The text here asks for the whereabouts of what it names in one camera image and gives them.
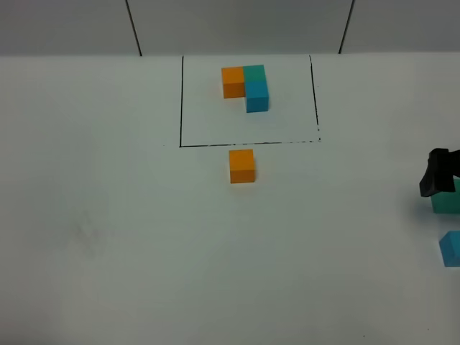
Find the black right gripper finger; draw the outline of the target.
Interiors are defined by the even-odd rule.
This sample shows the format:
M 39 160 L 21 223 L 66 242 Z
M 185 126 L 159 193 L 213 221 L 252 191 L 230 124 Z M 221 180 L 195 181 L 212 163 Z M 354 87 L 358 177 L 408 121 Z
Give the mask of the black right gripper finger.
M 428 166 L 419 188 L 421 197 L 456 191 L 454 177 L 459 177 L 459 151 L 435 148 L 428 155 Z

